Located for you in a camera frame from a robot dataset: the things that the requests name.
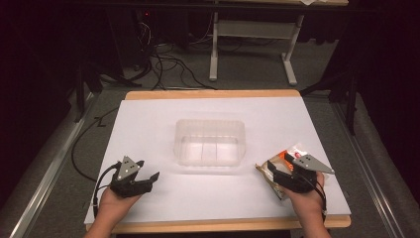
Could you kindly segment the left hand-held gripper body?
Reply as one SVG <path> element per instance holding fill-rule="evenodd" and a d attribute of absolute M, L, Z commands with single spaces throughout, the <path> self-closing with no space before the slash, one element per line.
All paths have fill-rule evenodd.
<path fill-rule="evenodd" d="M 136 180 L 140 169 L 136 162 L 125 156 L 122 162 L 117 163 L 110 188 L 121 197 L 131 197 L 150 192 L 153 188 L 153 182 L 146 182 L 146 179 Z"/>

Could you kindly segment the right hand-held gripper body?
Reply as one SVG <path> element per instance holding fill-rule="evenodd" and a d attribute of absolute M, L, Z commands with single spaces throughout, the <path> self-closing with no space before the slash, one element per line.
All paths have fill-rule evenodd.
<path fill-rule="evenodd" d="M 280 186 L 297 193 L 306 193 L 313 190 L 317 183 L 317 172 L 333 175 L 335 171 L 317 160 L 312 155 L 304 155 L 293 161 L 294 169 L 291 175 L 280 172 L 274 181 Z"/>

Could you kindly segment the orange and white snack packet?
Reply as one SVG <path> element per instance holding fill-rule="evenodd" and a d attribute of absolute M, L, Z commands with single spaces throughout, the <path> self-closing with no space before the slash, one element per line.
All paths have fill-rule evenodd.
<path fill-rule="evenodd" d="M 290 146 L 278 154 L 282 162 L 290 171 L 294 169 L 292 161 L 297 160 L 304 155 L 307 155 L 307 152 L 303 150 L 300 143 Z"/>

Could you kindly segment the tan snack packet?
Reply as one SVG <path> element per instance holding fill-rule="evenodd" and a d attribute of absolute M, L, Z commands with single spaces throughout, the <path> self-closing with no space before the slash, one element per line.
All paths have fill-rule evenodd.
<path fill-rule="evenodd" d="M 286 194 L 283 188 L 277 182 L 274 181 L 274 173 L 268 169 L 268 163 L 272 163 L 278 171 L 286 174 L 287 176 L 291 175 L 291 171 L 288 169 L 288 166 L 286 165 L 285 161 L 280 157 L 273 157 L 264 162 L 262 165 L 255 164 L 255 168 L 261 173 L 262 177 L 271 187 L 274 194 L 280 200 L 284 200 L 286 198 Z"/>

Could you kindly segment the clear plastic container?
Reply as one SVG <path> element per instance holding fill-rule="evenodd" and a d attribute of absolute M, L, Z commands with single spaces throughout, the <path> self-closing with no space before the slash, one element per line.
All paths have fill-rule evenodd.
<path fill-rule="evenodd" d="M 238 120 L 178 120 L 173 151 L 183 166 L 236 167 L 246 152 L 245 124 Z"/>

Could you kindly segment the person's left hand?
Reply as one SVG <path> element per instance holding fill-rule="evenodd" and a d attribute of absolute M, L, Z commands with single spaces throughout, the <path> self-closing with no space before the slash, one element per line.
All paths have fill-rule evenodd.
<path fill-rule="evenodd" d="M 121 197 L 111 188 L 106 188 L 101 195 L 97 218 L 120 221 L 140 198 L 140 195 Z"/>

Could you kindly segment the person's right hand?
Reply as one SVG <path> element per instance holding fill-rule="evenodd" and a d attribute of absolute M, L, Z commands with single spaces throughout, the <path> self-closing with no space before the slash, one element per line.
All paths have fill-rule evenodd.
<path fill-rule="evenodd" d="M 285 194 L 291 199 L 293 209 L 301 223 L 308 222 L 324 222 L 323 207 L 324 201 L 324 175 L 317 172 L 316 187 L 306 193 L 296 193 L 285 188 Z"/>

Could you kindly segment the white table sheet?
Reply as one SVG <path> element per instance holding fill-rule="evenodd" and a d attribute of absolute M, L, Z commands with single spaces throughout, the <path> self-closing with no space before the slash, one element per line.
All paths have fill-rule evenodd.
<path fill-rule="evenodd" d="M 228 169 L 179 165 L 173 150 L 181 119 L 242 121 L 241 163 Z M 294 145 L 328 160 L 299 96 L 124 100 L 102 166 L 130 157 L 144 164 L 139 179 L 159 175 L 126 216 L 128 223 L 286 218 L 295 215 L 290 201 L 277 198 L 257 167 Z"/>

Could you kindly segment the black stand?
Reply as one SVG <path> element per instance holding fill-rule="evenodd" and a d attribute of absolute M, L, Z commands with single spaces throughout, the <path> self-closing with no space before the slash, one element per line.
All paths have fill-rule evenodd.
<path fill-rule="evenodd" d="M 79 122 L 86 111 L 87 93 L 100 93 L 103 86 L 100 82 L 99 74 L 93 65 L 89 62 L 83 62 L 79 65 L 75 78 L 75 97 L 77 114 L 75 121 Z"/>
<path fill-rule="evenodd" d="M 300 90 L 299 93 L 301 96 L 306 96 L 315 91 L 329 90 L 328 98 L 331 102 L 340 103 L 345 101 L 347 103 L 345 124 L 349 132 L 354 135 L 358 73 L 359 71 L 355 66 L 349 66 L 347 69 L 332 76 L 323 77 L 317 83 Z"/>

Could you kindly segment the wooden table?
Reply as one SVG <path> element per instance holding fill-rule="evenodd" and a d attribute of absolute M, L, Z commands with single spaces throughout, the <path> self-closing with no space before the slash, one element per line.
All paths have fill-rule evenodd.
<path fill-rule="evenodd" d="M 150 99 L 210 99 L 210 98 L 253 98 L 253 97 L 288 97 L 300 96 L 292 89 L 277 90 L 196 90 L 196 91 L 132 91 L 124 100 L 150 100 Z M 233 168 L 233 167 L 191 167 L 190 168 Z M 296 215 L 286 218 L 253 218 L 253 219 L 223 219 L 213 221 L 179 221 L 179 222 L 151 222 L 128 223 L 125 218 L 115 226 L 116 234 L 142 234 L 142 233 L 196 233 L 221 231 L 249 231 L 256 233 L 259 230 L 285 230 L 298 227 Z"/>

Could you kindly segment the metal floor rail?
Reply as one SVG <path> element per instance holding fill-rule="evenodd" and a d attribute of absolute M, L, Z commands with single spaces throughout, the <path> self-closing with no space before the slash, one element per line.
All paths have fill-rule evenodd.
<path fill-rule="evenodd" d="M 348 141 L 354 153 L 356 154 L 358 170 L 362 175 L 365 187 L 367 188 L 368 194 L 373 202 L 375 210 L 381 219 L 381 223 L 384 225 L 384 229 L 387 232 L 388 237 L 404 238 L 404 234 L 401 232 L 399 224 L 395 220 L 395 216 L 389 201 L 383 190 L 380 188 L 379 183 L 368 164 L 367 158 L 365 157 L 356 136 L 350 132 L 350 129 L 346 124 L 345 113 L 343 112 L 342 106 L 337 103 L 332 103 L 331 107 L 335 115 L 339 118 L 340 125 L 344 129 L 346 137 L 348 138 Z"/>
<path fill-rule="evenodd" d="M 83 124 L 86 121 L 86 115 L 91 110 L 98 95 L 95 93 L 88 93 L 85 99 L 86 109 L 77 118 L 70 121 L 69 130 L 64 137 L 64 141 L 60 144 L 59 150 L 53 155 L 52 161 L 48 169 L 44 173 L 37 189 L 34 191 L 30 201 L 23 211 L 20 219 L 16 223 L 9 238 L 27 238 L 32 230 L 40 212 L 42 211 L 46 201 L 48 200 L 53 186 L 59 177 L 59 174 L 66 162 L 66 155 L 74 143 L 77 135 L 81 131 Z"/>

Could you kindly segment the white desk frame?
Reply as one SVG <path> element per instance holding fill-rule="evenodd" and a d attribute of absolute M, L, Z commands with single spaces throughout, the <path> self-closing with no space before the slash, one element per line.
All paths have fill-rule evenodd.
<path fill-rule="evenodd" d="M 209 80 L 216 81 L 218 78 L 218 40 L 220 37 L 288 40 L 287 51 L 280 56 L 287 81 L 290 85 L 295 86 L 297 79 L 292 67 L 291 56 L 300 34 L 303 20 L 303 15 L 299 15 L 292 23 L 220 20 L 219 14 L 214 13 Z"/>

